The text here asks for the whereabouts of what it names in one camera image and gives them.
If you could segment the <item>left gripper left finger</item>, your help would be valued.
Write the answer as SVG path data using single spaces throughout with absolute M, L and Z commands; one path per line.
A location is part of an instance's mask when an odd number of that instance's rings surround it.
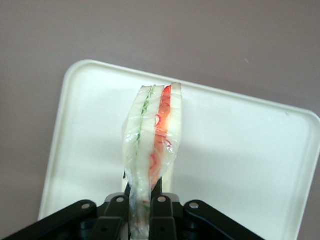
M 101 206 L 80 200 L 6 237 L 7 240 L 121 240 L 128 238 L 129 195 L 109 195 Z

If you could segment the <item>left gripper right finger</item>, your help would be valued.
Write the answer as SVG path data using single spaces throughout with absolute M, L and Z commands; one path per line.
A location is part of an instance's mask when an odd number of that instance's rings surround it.
M 178 195 L 164 192 L 159 180 L 152 191 L 151 240 L 296 240 L 307 202 L 257 209 L 249 208 L 245 219 L 223 212 L 199 199 L 182 204 Z

